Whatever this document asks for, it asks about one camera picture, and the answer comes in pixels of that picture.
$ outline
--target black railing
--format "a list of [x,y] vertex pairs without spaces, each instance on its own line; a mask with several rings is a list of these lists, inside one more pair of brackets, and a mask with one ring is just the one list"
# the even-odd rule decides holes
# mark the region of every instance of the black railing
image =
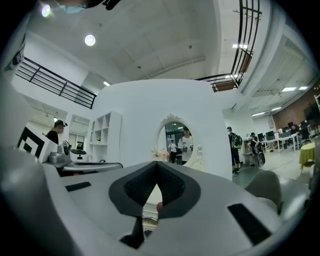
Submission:
[[255,6],[254,0],[239,0],[239,11],[235,10],[234,12],[239,13],[239,34],[237,42],[238,47],[236,48],[230,73],[216,74],[196,79],[210,82],[214,92],[239,88],[244,73],[247,71],[254,54],[253,49],[256,42],[259,20],[262,16],[262,12],[260,11],[260,0],[257,0],[257,6]]
[[93,92],[76,85],[27,57],[24,57],[16,75],[58,96],[92,109],[96,98]]

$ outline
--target white column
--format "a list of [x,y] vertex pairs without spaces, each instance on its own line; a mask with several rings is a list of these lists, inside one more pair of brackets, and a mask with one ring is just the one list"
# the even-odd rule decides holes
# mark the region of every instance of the white column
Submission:
[[69,130],[71,126],[72,116],[73,116],[73,113],[71,112],[68,112],[68,114],[66,115],[65,123],[67,123],[68,126],[64,127],[64,131],[62,134],[62,141],[67,141],[67,142],[69,141]]

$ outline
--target brown wall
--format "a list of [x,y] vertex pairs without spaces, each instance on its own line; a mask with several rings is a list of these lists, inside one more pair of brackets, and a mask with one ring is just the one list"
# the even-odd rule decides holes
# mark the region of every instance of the brown wall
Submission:
[[306,120],[304,110],[310,104],[316,102],[315,95],[320,94],[320,80],[318,80],[312,88],[310,88],[304,95],[302,95],[295,102],[284,108],[283,110],[273,115],[276,129],[288,126],[288,123],[293,122],[299,125]]

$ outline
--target floor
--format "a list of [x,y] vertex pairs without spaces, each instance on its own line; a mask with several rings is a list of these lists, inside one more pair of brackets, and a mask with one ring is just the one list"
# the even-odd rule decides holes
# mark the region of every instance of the floor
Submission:
[[270,170],[275,172],[281,185],[281,196],[283,207],[281,216],[288,220],[304,205],[305,200],[309,195],[309,178],[313,170],[312,167],[304,167],[301,173],[300,150],[295,152],[292,147],[282,149],[280,153],[277,150],[274,152],[265,153],[265,164],[261,168],[242,166],[240,173],[232,178],[232,181],[242,188],[245,188],[256,173],[262,170]]

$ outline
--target person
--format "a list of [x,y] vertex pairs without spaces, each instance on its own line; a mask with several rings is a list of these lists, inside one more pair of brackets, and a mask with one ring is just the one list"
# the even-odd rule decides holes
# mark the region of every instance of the person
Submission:
[[[39,0],[38,2],[42,6],[49,5],[51,9],[61,8],[66,13],[74,14],[95,7],[102,3],[103,0]],[[12,81],[20,64],[24,60],[26,31],[31,15],[32,13],[29,12],[25,16],[15,33],[11,36],[12,38],[8,42],[0,62],[0,71],[9,82]]]
[[61,120],[57,120],[54,122],[54,127],[45,135],[50,141],[59,144],[58,134],[62,134],[64,132],[65,127],[67,126]]
[[175,141],[172,139],[171,143],[168,146],[170,151],[170,159],[172,163],[175,163],[176,156],[177,156],[177,145],[175,144]]
[[235,175],[236,173],[240,172],[240,159],[239,159],[239,151],[238,149],[232,148],[231,143],[233,141],[234,136],[236,135],[234,132],[232,132],[232,128],[228,126],[226,128],[226,131],[229,136],[229,143],[230,143],[230,149],[231,149],[231,160],[232,160],[232,175]]
[[194,150],[194,139],[192,138],[188,127],[183,127],[184,136],[179,140],[178,148],[182,150],[182,164],[189,161]]
[[253,157],[253,161],[254,161],[254,166],[255,167],[259,167],[259,161],[258,161],[258,143],[259,140],[256,137],[256,134],[254,132],[251,132],[250,137],[252,138],[251,142],[250,142],[250,148],[251,148],[251,152],[252,152],[252,157]]
[[301,134],[300,134],[300,131],[299,131],[299,127],[297,125],[295,125],[295,124],[292,125],[291,130],[290,130],[290,134],[291,135],[296,134],[297,141],[299,141],[299,145],[297,145],[297,146],[298,146],[298,148],[300,148],[301,145],[302,145],[302,140],[301,140]]

